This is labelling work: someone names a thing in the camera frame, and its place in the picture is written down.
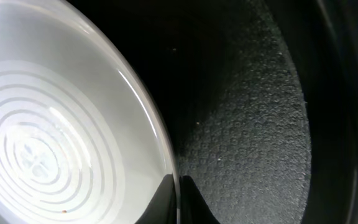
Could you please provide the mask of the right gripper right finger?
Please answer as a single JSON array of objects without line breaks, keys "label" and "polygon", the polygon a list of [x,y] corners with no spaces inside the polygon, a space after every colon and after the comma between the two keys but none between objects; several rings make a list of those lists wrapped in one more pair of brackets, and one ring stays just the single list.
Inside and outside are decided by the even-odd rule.
[{"label": "right gripper right finger", "polygon": [[180,177],[181,224],[219,224],[193,179]]}]

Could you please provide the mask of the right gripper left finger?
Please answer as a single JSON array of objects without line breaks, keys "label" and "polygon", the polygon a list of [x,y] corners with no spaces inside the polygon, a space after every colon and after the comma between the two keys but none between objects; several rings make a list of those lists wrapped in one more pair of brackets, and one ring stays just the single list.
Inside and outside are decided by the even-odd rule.
[{"label": "right gripper left finger", "polygon": [[135,224],[176,224],[177,200],[172,174],[167,174],[158,186],[145,212]]}]

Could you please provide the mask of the grey plate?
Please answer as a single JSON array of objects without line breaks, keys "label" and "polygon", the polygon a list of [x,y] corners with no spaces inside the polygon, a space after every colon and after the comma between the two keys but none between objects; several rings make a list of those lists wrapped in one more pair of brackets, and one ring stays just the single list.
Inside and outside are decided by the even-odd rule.
[{"label": "grey plate", "polygon": [[180,185],[142,82],[66,1],[0,1],[0,223],[136,223]]}]

